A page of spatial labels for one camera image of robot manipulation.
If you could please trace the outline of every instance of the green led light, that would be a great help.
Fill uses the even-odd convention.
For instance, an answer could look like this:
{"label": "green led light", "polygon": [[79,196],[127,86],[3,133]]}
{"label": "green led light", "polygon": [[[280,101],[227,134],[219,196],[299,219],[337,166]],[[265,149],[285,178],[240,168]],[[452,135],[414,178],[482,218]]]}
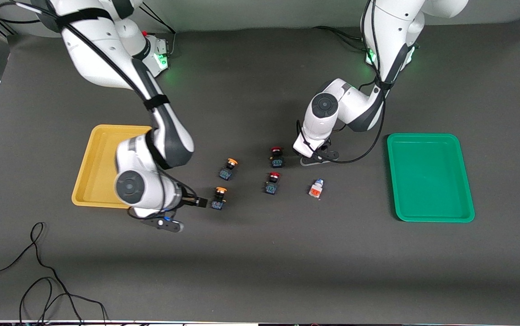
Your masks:
{"label": "green led light", "polygon": [[167,56],[165,54],[154,53],[153,56],[155,57],[159,68],[162,70],[167,69]]}
{"label": "green led light", "polygon": [[376,60],[375,52],[372,49],[369,49],[368,52],[367,52],[366,62],[368,64],[372,64],[373,62],[375,62],[375,60]]}
{"label": "green led light", "polygon": [[409,58],[407,59],[407,64],[409,64],[409,62],[411,62],[413,59],[413,52],[415,52],[415,46],[411,48],[411,55],[409,55]]}

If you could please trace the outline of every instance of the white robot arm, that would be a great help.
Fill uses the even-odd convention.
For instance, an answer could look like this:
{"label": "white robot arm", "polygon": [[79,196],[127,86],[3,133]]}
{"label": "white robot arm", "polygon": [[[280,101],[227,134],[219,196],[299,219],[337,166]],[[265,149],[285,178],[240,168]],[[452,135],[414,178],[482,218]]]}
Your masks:
{"label": "white robot arm", "polygon": [[[206,206],[207,200],[189,193],[188,190],[193,190],[164,171],[185,165],[194,152],[194,143],[144,60],[129,52],[138,49],[140,43],[145,45],[146,39],[135,32],[124,37],[125,42],[120,37],[126,29],[138,31],[136,25],[124,17],[141,2],[51,2],[52,11],[57,15],[57,27],[81,76],[97,85],[133,89],[152,118],[150,132],[124,140],[117,147],[117,196],[134,209],[135,214],[130,213],[131,216],[158,229],[181,231],[181,222],[173,220],[175,210],[183,205]],[[168,211],[173,211],[173,215],[167,215]]]}
{"label": "white robot arm", "polygon": [[[60,0],[31,0],[35,6],[55,11],[55,5]],[[133,58],[141,60],[153,76],[158,76],[169,66],[167,56],[167,41],[153,35],[144,35],[137,24],[128,17],[138,8],[143,0],[99,0],[103,8],[109,13],[115,31],[123,47]],[[77,5],[90,5],[88,2],[78,2]],[[41,22],[51,31],[61,33],[61,29],[52,18],[38,14]]]}
{"label": "white robot arm", "polygon": [[380,117],[384,97],[410,61],[413,44],[425,25],[424,12],[453,17],[466,4],[467,0],[369,0],[361,26],[372,64],[379,72],[375,86],[365,95],[341,79],[326,82],[308,105],[294,149],[324,163],[327,160],[314,152],[328,140],[337,119],[353,131],[370,130]]}

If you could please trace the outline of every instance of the cable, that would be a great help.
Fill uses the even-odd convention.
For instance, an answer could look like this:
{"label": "cable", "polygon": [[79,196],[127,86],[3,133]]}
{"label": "cable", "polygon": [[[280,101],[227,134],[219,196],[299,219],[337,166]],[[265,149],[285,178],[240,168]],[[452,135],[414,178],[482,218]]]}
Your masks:
{"label": "cable", "polygon": [[12,265],[16,264],[16,262],[18,262],[20,260],[20,258],[22,258],[22,256],[25,254],[25,252],[27,250],[29,250],[30,247],[34,246],[34,242],[37,241],[39,239],[39,237],[40,237],[40,234],[34,239],[34,241],[30,245],[28,245],[24,250],[22,250],[22,252],[18,255],[18,257],[16,257],[15,260],[12,261],[12,263],[10,263],[7,267],[0,269],[0,272],[4,272],[5,270],[11,268]]}
{"label": "cable", "polygon": [[330,26],[323,26],[323,25],[320,25],[320,26],[314,26],[313,29],[325,29],[327,31],[331,31],[337,35],[341,35],[341,36],[344,36],[346,38],[349,38],[349,39],[354,39],[355,41],[359,41],[359,42],[363,42],[363,39],[360,38],[360,37],[356,37],[356,36],[353,36],[353,35],[349,35],[343,31],[341,31],[340,29],[335,29],[334,27],[330,27]]}
{"label": "cable", "polygon": [[341,132],[346,126],[347,124],[344,124],[341,128],[331,131],[331,134],[334,134],[335,132]]}
{"label": "cable", "polygon": [[150,14],[149,14],[149,13],[148,13],[144,8],[140,7],[140,8],[141,8],[141,9],[142,9],[146,14],[148,14],[148,15],[149,15],[150,17],[152,17],[153,19],[159,21],[161,24],[164,24],[165,27],[167,27],[167,29],[169,29],[169,31],[170,31],[172,34],[175,34],[175,30],[173,30],[169,25],[165,24],[165,21],[163,21],[163,19],[161,19],[159,16],[157,16],[157,14],[153,11],[153,9],[151,9],[151,7],[150,7],[148,4],[146,4],[146,3],[144,2],[144,6],[145,6],[147,9],[149,9],[149,10],[153,13],[153,15],[154,15],[155,17],[153,17],[152,15],[150,15]]}
{"label": "cable", "polygon": [[[14,1],[9,1],[9,2],[3,2],[2,4],[0,4],[0,9],[2,9],[3,7],[6,7],[6,6],[10,6],[10,5],[15,5],[16,3]],[[0,21],[3,21],[5,23],[10,23],[10,24],[34,24],[34,23],[40,23],[40,20],[10,20],[10,19],[4,19],[4,18],[1,18],[0,17]]]}
{"label": "cable", "polygon": [[[36,231],[36,229],[38,227],[40,227],[40,229],[39,229],[38,233],[36,233],[36,235],[35,235],[35,231]],[[10,263],[7,267],[0,269],[0,272],[2,272],[2,271],[7,270],[8,268],[10,268],[11,266],[13,266],[16,262],[18,262],[18,260],[20,260],[20,258],[22,258],[22,256],[25,254],[25,252],[27,250],[29,250],[30,248],[32,248],[34,246],[37,262],[39,263],[39,265],[42,266],[43,268],[47,268],[47,269],[49,269],[49,270],[51,270],[53,272],[54,278],[50,277],[50,276],[45,276],[45,277],[39,278],[34,283],[32,283],[30,285],[30,287],[24,292],[24,295],[22,295],[22,298],[20,299],[19,312],[18,312],[20,325],[22,326],[22,324],[23,324],[22,323],[22,310],[24,308],[24,300],[26,299],[26,296],[28,295],[30,290],[35,285],[40,283],[41,281],[46,281],[48,283],[48,285],[49,285],[49,295],[48,295],[47,301],[45,303],[45,306],[44,306],[44,309],[43,309],[43,313],[41,314],[41,317],[38,319],[38,320],[41,320],[41,322],[39,323],[38,320],[37,320],[37,324],[36,325],[44,324],[45,314],[50,309],[50,307],[53,305],[53,303],[59,297],[62,297],[63,295],[66,295],[66,296],[69,297],[70,305],[73,308],[73,312],[77,316],[77,318],[78,318],[80,323],[82,323],[82,318],[81,318],[80,314],[78,313],[77,308],[74,305],[73,297],[76,297],[78,299],[82,299],[82,300],[85,300],[85,301],[88,301],[88,302],[97,303],[99,306],[101,306],[101,312],[103,314],[103,321],[106,321],[107,319],[109,319],[109,315],[107,315],[107,311],[105,309],[105,306],[101,302],[95,301],[95,300],[92,300],[92,299],[88,299],[87,297],[82,297],[80,295],[75,295],[73,293],[70,293],[67,290],[67,287],[65,286],[63,281],[59,278],[59,275],[57,275],[57,271],[55,270],[55,268],[53,268],[51,266],[48,266],[46,264],[43,264],[43,262],[42,262],[42,260],[40,258],[39,246],[37,245],[37,241],[40,239],[40,237],[41,237],[41,235],[43,233],[43,230],[44,230],[44,223],[42,223],[42,222],[35,223],[33,225],[32,229],[30,230],[30,244],[28,246],[26,246],[25,249],[22,250],[22,252],[18,255],[18,257],[16,257],[15,260],[12,261],[12,263]],[[56,281],[57,283],[59,283],[61,285],[61,287],[63,288],[63,293],[57,295],[51,301],[51,297],[53,296],[53,283],[52,283],[52,281]]]}
{"label": "cable", "polygon": [[369,85],[372,85],[372,84],[374,84],[374,83],[375,83],[375,80],[372,80],[371,82],[364,83],[363,85],[360,85],[360,86],[359,86],[359,91],[360,91],[363,87],[365,87],[365,86],[369,86]]}
{"label": "cable", "polygon": [[343,31],[341,31],[340,29],[335,29],[334,27],[330,27],[330,26],[316,26],[316,27],[313,27],[313,29],[324,29],[324,30],[327,30],[327,31],[331,31],[335,35],[337,35],[337,37],[339,37],[339,39],[341,41],[343,41],[343,43],[349,45],[351,48],[357,49],[357,50],[362,51],[362,52],[365,52],[367,50],[366,48],[364,48],[362,46],[357,46],[356,44],[351,43],[351,42],[348,41],[348,39],[350,39],[350,40],[356,41],[357,43],[363,43],[363,39],[362,38],[355,37],[353,35],[349,35],[349,34],[343,32]]}
{"label": "cable", "polygon": [[[36,280],[34,283],[32,283],[30,285],[30,287],[28,289],[26,289],[26,292],[22,295],[22,298],[20,299],[20,304],[18,305],[18,320],[19,320],[19,325],[22,325],[22,309],[24,308],[24,299],[26,298],[26,295],[29,294],[30,292],[30,289],[32,289],[35,285],[37,285],[40,281],[47,281],[48,283],[48,288],[49,288],[49,291],[48,291],[48,298],[47,298],[47,303],[45,303],[45,308],[48,306],[48,302],[51,301],[51,297],[53,297],[53,283],[51,283],[51,281],[54,281],[51,277],[49,276],[44,276],[44,277],[41,277],[39,278],[38,280]],[[44,314],[45,314],[45,310],[43,310],[43,313],[41,314],[41,318],[39,318],[37,320],[37,324],[39,323],[39,320],[43,320],[44,322]]]}
{"label": "cable", "polygon": [[177,33],[173,35],[173,41],[171,41],[171,51],[169,52],[169,55],[173,54],[175,51],[175,38],[177,37]]}

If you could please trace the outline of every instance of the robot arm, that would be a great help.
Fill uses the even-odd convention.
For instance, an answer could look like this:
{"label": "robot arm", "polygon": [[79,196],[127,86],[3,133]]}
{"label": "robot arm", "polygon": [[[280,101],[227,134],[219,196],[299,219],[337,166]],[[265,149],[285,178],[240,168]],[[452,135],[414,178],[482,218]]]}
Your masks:
{"label": "robot arm", "polygon": [[361,25],[364,43],[370,49],[380,79],[374,80],[369,95],[341,79],[320,87],[308,105],[301,133],[294,143],[294,149],[305,157],[317,156],[314,152],[328,140],[337,119],[355,132],[370,130],[380,117],[382,94],[388,95],[399,72],[410,61],[413,44],[425,25],[423,12],[453,17],[465,8],[467,0],[376,0],[374,3],[374,15],[369,1]]}
{"label": "robot arm", "polygon": [[[61,36],[79,74],[100,86],[134,89],[144,100],[152,118],[150,132],[124,140],[117,147],[117,196],[134,208],[136,217],[146,218],[150,222],[157,221],[158,217],[162,218],[158,222],[166,218],[165,222],[156,226],[161,229],[169,226],[167,229],[170,231],[180,231],[181,223],[165,217],[164,211],[175,210],[184,204],[205,206],[206,200],[189,194],[185,188],[187,186],[163,170],[185,165],[194,152],[193,140],[150,70],[142,60],[131,56],[128,46],[122,43],[116,24],[111,20],[113,14],[122,15],[121,10],[105,10],[102,0],[53,0],[52,4],[59,19],[73,15],[77,17],[70,25],[120,70],[116,72],[72,31],[61,29]],[[129,6],[139,4],[137,1],[129,2]],[[89,17],[92,16],[90,9],[103,16]]]}

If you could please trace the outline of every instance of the circular joint cap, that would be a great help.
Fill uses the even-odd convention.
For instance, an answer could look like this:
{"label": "circular joint cap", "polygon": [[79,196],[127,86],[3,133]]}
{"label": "circular joint cap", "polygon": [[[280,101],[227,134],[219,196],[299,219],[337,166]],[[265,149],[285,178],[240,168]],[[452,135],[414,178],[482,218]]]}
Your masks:
{"label": "circular joint cap", "polygon": [[125,171],[117,178],[115,190],[121,200],[129,204],[136,204],[144,194],[144,178],[136,171]]}
{"label": "circular joint cap", "polygon": [[312,113],[318,118],[332,116],[338,109],[337,99],[329,93],[320,93],[312,99]]}

